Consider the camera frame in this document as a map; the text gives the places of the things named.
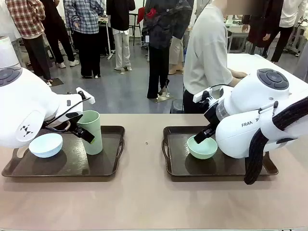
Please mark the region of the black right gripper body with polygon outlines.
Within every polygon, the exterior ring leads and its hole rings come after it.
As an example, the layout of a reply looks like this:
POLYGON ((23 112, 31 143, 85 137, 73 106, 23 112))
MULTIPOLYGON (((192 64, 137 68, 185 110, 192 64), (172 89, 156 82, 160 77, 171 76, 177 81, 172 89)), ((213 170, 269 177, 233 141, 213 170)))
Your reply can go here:
POLYGON ((210 129, 211 131, 215 131, 218 126, 218 118, 216 115, 216 109, 208 109, 205 112, 204 116, 209 122, 206 128, 210 129))

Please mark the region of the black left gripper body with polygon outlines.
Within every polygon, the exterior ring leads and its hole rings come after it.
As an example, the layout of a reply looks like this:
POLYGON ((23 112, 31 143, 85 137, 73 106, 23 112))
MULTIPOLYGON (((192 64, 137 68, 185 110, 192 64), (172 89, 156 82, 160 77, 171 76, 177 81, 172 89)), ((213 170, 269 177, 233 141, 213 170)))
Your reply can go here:
POLYGON ((74 135, 83 135, 84 129, 78 124, 78 121, 82 118, 83 115, 77 115, 68 120, 70 127, 68 129, 74 135))

